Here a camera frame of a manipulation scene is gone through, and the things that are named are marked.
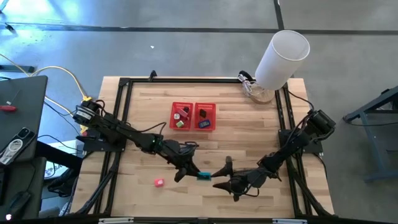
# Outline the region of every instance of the white cable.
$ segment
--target white cable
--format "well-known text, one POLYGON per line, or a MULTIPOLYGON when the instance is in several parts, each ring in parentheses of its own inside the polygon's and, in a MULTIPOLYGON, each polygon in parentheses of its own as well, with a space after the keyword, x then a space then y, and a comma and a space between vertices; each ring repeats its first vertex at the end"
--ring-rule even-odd
POLYGON ((253 88, 261 88, 256 82, 249 82, 243 75, 238 75, 238 79, 243 84, 243 93, 248 97, 259 95, 265 91, 263 89, 262 91, 253 93, 253 88))
MULTIPOLYGON (((78 80, 76 79, 76 76, 75 76, 72 72, 70 72, 69 70, 67 70, 66 68, 59 67, 59 66, 47 66, 47 67, 41 68, 41 69, 37 70, 36 72, 34 72, 34 73, 32 73, 32 74, 29 75, 23 68, 21 68, 19 65, 17 65, 16 63, 14 63, 12 60, 8 59, 8 58, 7 58, 6 56, 4 56, 3 54, 0 54, 0 56, 4 57, 4 58, 7 59, 8 61, 10 61, 10 62, 11 62, 13 65, 15 65, 19 70, 21 70, 23 73, 25 73, 25 75, 27 75, 28 77, 33 77, 34 75, 39 75, 39 73, 40 73, 41 71, 46 70, 46 69, 49 69, 49 68, 61 69, 61 70, 63 70, 64 72, 66 72, 66 73, 68 73, 69 75, 72 76, 72 78, 74 79, 74 81, 75 81, 77 87, 79 88, 79 91, 80 91, 80 93, 81 93, 81 95, 82 95, 82 97, 83 97, 83 101, 89 100, 89 99, 90 99, 90 97, 88 97, 88 96, 85 95, 85 93, 84 93, 83 89, 81 88, 81 86, 80 86, 78 80)), ((56 101, 50 99, 47 95, 45 96, 45 99, 48 100, 49 102, 51 102, 51 103, 53 103, 53 104, 59 106, 60 108, 62 108, 62 109, 65 110, 66 112, 68 112, 68 114, 70 114, 70 116, 73 116, 73 114, 72 114, 68 109, 66 109, 66 107, 64 107, 64 106, 62 106, 60 103, 57 103, 56 101)))

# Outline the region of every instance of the black clamp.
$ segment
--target black clamp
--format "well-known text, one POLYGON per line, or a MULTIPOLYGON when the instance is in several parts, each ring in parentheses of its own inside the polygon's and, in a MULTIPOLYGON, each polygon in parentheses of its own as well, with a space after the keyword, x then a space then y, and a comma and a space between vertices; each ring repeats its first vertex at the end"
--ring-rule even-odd
POLYGON ((157 76, 156 71, 155 71, 155 70, 152 70, 151 73, 150 73, 150 75, 149 75, 148 81, 149 81, 149 82, 152 82, 152 80, 153 80, 154 77, 156 77, 156 76, 157 76))
POLYGON ((247 72, 245 72, 244 70, 241 70, 241 71, 239 72, 239 74, 240 74, 240 75, 243 75, 245 78, 247 78, 247 80, 248 80, 249 82, 253 82, 253 81, 254 81, 253 77, 252 77, 250 74, 248 74, 247 72))

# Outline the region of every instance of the yellow cable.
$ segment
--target yellow cable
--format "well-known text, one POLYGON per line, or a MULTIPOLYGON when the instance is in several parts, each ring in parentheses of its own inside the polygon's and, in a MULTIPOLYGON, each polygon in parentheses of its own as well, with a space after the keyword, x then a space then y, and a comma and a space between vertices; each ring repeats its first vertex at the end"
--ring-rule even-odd
MULTIPOLYGON (((4 57, 4 58, 7 59, 8 61, 10 61, 13 65, 15 65, 15 66, 16 66, 17 68, 19 68, 23 73, 25 73, 25 75, 27 75, 28 77, 33 77, 34 75, 38 75, 41 71, 46 70, 46 69, 48 69, 48 68, 57 68, 57 69, 61 69, 61 70, 63 70, 64 72, 66 72, 66 73, 68 73, 69 75, 72 76, 72 78, 74 79, 74 81, 75 81, 77 87, 78 87, 79 90, 80 90, 80 93, 81 93, 81 95, 82 95, 82 97, 83 97, 83 101, 87 101, 87 100, 90 100, 90 99, 91 99, 91 97, 86 96, 86 95, 84 94, 84 91, 83 91, 83 89, 81 88, 81 86, 80 86, 78 80, 76 79, 76 76, 75 76, 72 72, 68 71, 66 68, 62 68, 62 67, 59 67, 59 66, 48 66, 48 67, 41 68, 41 69, 37 70, 36 72, 34 72, 34 73, 32 73, 32 74, 29 75, 24 69, 22 69, 19 65, 17 65, 16 63, 14 63, 12 60, 8 59, 8 58, 7 58, 6 56, 4 56, 3 54, 0 54, 0 56, 4 57)), ((65 110, 66 112, 68 112, 68 114, 69 114, 70 116, 73 116, 73 114, 72 114, 68 109, 66 109, 64 106, 62 106, 61 104, 57 103, 56 101, 50 99, 47 95, 45 96, 45 99, 48 100, 48 101, 50 101, 51 103, 53 103, 53 104, 59 106, 60 108, 62 108, 62 109, 65 110)))

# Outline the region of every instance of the pink cube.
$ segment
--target pink cube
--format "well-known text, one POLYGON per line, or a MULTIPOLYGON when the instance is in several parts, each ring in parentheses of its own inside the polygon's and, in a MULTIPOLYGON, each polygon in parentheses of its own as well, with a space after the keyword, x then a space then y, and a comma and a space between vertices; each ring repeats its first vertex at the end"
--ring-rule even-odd
POLYGON ((184 118, 188 118, 188 113, 185 112, 183 109, 179 108, 177 109, 177 113, 183 116, 184 118))
POLYGON ((164 179, 155 179, 155 187, 163 187, 164 179))

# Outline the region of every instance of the red object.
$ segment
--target red object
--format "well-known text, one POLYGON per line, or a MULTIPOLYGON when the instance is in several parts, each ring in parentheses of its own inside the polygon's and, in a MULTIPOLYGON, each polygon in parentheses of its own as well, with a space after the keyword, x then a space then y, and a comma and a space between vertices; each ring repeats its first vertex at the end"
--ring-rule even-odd
POLYGON ((199 131, 214 131, 216 129, 216 104, 215 103, 195 103, 195 123, 194 129, 199 131), (206 118, 200 116, 200 110, 206 111, 206 118), (199 123, 204 120, 210 121, 210 126, 199 128, 199 123))
POLYGON ((193 103, 181 103, 181 102, 173 102, 172 104, 172 112, 170 114, 170 128, 171 129, 176 129, 176 130, 184 130, 188 131, 191 128, 191 117, 193 113, 193 103), (180 119, 174 119, 174 114, 179 113, 178 110, 181 109, 183 110, 184 107, 188 107, 188 116, 186 118, 183 118, 182 116, 180 119), (177 127, 177 123, 179 121, 182 121, 184 123, 184 126, 182 128, 177 127))
POLYGON ((164 179, 155 179, 155 187, 163 187, 164 185, 164 179))
POLYGON ((17 108, 15 106, 0 106, 0 111, 14 112, 17 108))

